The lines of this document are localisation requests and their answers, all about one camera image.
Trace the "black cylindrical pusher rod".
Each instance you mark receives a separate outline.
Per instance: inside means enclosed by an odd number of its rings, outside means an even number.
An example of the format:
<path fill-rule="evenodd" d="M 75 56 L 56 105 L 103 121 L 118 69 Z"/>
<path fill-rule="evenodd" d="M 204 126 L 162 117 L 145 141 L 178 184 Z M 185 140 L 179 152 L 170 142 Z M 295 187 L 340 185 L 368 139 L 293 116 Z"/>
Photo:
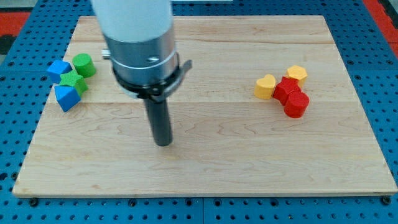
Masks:
<path fill-rule="evenodd" d="M 170 145 L 173 141 L 173 136 L 167 101 L 156 102 L 145 99 L 144 104 L 154 142 L 158 146 Z"/>

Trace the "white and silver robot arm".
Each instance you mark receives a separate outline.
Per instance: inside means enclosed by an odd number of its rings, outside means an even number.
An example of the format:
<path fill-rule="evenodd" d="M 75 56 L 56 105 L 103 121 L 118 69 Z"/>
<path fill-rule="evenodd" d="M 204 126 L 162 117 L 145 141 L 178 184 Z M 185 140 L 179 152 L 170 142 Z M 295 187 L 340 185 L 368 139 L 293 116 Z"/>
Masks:
<path fill-rule="evenodd" d="M 120 88 L 144 101 L 158 146 L 172 141 L 167 98 L 177 90 L 192 61 L 180 62 L 170 0 L 92 0 Z"/>

